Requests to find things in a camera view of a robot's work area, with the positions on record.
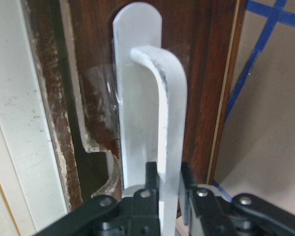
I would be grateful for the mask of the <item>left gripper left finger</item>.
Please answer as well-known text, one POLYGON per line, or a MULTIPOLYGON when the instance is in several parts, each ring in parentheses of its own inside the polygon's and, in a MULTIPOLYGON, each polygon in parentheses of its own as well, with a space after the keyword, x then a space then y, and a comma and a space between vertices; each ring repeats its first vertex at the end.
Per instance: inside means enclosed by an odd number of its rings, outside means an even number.
POLYGON ((159 177, 156 162, 146 163, 145 185, 119 204, 122 236, 159 236, 159 177))

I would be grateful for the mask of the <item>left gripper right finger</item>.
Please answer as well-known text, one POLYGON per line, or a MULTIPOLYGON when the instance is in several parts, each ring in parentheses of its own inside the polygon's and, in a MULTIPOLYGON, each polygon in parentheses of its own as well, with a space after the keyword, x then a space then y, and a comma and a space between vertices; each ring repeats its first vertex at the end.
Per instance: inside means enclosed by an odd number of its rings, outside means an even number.
POLYGON ((190 165, 181 164, 178 200, 190 236, 236 236, 235 226, 207 185, 198 186, 190 165))

